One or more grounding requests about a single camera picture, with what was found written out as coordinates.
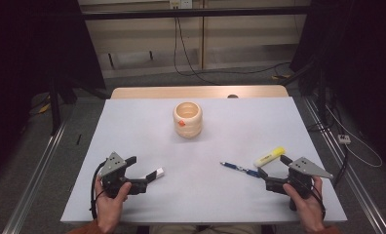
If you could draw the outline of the beige ribbed pen holder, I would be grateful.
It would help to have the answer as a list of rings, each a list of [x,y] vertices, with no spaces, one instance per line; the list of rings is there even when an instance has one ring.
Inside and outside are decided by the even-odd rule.
[[[174,129],[184,138],[196,137],[202,131],[203,111],[199,104],[193,101],[179,103],[173,112]]]

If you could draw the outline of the white wall outlet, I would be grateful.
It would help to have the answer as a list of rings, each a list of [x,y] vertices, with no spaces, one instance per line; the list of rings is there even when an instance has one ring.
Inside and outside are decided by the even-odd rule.
[[[170,3],[170,8],[173,10],[193,8],[192,0],[169,0],[169,3]]]

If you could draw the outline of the blue pen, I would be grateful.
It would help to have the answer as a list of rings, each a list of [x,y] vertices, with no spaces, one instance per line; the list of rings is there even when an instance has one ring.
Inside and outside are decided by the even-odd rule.
[[[226,168],[229,168],[229,169],[232,169],[232,170],[236,170],[236,171],[245,173],[248,176],[260,178],[260,175],[259,175],[259,173],[257,171],[253,171],[251,169],[243,168],[243,167],[240,167],[240,166],[237,166],[235,164],[228,163],[228,162],[220,162],[219,164],[222,165],[223,167],[226,167]]]

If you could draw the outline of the white table mat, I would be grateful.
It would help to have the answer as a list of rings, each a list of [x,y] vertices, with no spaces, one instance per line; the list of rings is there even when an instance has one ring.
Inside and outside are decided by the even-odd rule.
[[[286,195],[266,190],[265,182],[227,168],[252,168],[254,160],[282,146],[293,160],[321,162],[290,97],[200,98],[203,130],[191,139],[174,130],[177,98],[111,99],[106,102],[89,150],[61,217],[66,223],[91,220],[91,182],[96,167],[111,153],[135,156],[130,178],[161,168],[163,177],[145,193],[130,197],[122,220],[158,223],[296,222]]]

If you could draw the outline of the black curtain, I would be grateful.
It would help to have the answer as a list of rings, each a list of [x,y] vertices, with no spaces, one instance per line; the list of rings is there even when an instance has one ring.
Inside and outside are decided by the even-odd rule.
[[[290,68],[323,67],[340,102],[386,163],[386,0],[311,0]]]
[[[0,168],[26,124],[30,101],[75,101],[105,83],[78,0],[0,0]]]

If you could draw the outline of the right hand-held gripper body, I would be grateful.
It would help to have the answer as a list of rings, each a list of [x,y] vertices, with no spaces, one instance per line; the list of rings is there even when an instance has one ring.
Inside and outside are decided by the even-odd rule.
[[[307,199],[311,195],[314,195],[314,176],[329,179],[333,178],[331,173],[327,172],[325,169],[319,167],[305,157],[301,157],[293,161],[293,163],[287,167],[289,168],[289,173],[286,178],[268,176],[268,180],[265,181],[266,189],[268,191],[286,195],[287,192],[283,188],[283,185],[288,183],[296,190],[301,198]],[[321,204],[324,212],[326,208],[323,203],[323,198],[317,198],[317,201]]]

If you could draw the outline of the person's left hand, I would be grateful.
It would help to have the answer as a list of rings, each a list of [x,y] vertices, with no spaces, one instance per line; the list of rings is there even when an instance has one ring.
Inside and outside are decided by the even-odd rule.
[[[108,197],[103,191],[101,178],[98,176],[95,182],[97,226],[104,234],[112,234],[120,222],[123,204],[128,198],[132,184],[126,182],[119,190],[115,198]]]

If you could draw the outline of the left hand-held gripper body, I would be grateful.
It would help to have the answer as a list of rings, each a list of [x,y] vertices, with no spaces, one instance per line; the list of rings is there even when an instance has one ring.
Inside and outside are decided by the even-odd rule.
[[[124,185],[128,182],[125,177],[127,167],[127,162],[116,152],[110,154],[99,174],[103,195],[115,199],[124,191]]]

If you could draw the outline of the wooden table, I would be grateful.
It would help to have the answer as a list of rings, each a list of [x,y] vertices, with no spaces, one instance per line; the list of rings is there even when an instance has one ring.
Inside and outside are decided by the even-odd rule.
[[[281,85],[182,86],[116,88],[111,98],[285,98],[288,95]]]

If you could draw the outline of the metal floor rail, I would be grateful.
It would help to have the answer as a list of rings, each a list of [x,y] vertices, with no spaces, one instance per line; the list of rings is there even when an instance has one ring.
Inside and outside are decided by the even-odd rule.
[[[337,143],[336,137],[332,134],[331,130],[327,128],[320,120],[315,102],[309,97],[305,97],[303,100],[315,123],[321,128],[320,133],[327,143],[332,156],[334,157],[337,164],[342,166],[344,153],[343,148]],[[355,195],[355,198],[359,202],[375,234],[386,234],[386,221],[382,213],[371,199],[354,169],[349,165],[346,166],[345,180],[349,184],[353,194]]]
[[[37,196],[37,192],[44,176],[51,164],[51,161],[58,149],[60,140],[65,131],[66,122],[63,121],[57,130],[51,135],[49,142],[43,152],[41,159],[34,170],[34,173],[29,180],[26,188],[21,194],[21,197],[13,210],[2,234],[19,234],[25,219],[31,209],[31,206]]]

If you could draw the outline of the yellow highlighter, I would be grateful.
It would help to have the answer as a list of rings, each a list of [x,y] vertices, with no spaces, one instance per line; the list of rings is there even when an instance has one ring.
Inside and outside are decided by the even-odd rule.
[[[286,153],[286,150],[284,147],[282,146],[278,146],[276,148],[274,148],[270,153],[268,153],[267,155],[265,156],[262,156],[258,159],[256,159],[253,164],[256,166],[256,167],[262,167],[268,163],[270,163],[271,161],[273,161],[274,159],[280,157],[281,155],[285,154]]]

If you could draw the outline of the person's legs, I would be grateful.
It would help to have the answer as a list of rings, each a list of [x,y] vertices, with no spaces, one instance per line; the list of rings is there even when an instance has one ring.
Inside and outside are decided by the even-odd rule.
[[[149,234],[262,234],[259,225],[152,225]]]

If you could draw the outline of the black horizontal bar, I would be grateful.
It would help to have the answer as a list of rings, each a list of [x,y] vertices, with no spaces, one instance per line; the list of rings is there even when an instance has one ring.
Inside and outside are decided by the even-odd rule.
[[[85,20],[139,20],[165,18],[201,18],[230,16],[282,16],[305,15],[312,10],[309,6],[268,8],[224,8],[224,9],[181,9],[148,11],[83,12]]]

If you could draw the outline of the black metal stand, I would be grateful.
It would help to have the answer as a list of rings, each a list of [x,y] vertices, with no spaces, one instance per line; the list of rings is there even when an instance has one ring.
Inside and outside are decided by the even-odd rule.
[[[58,85],[57,81],[53,77],[49,80],[49,95],[53,119],[52,136],[54,136],[60,127],[61,118],[58,105]]]

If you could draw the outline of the beige wooden cabinet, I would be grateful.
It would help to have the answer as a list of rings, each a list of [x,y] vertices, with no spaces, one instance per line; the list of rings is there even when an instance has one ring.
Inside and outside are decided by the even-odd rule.
[[[192,9],[309,6],[311,0],[192,0]],[[82,12],[172,10],[169,0],[78,0]],[[306,17],[88,20],[105,79],[271,65],[292,59]]]

